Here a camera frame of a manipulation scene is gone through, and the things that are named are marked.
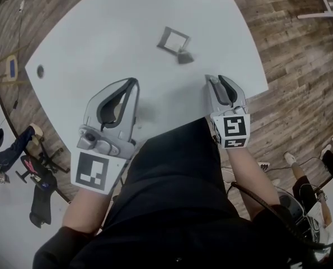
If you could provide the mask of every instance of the black shirt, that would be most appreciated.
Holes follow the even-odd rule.
[[[292,223],[289,211],[273,208]],[[242,219],[211,183],[175,172],[125,185],[103,228],[89,238],[61,228],[36,253],[34,268],[234,264],[287,267],[296,250],[269,211]]]

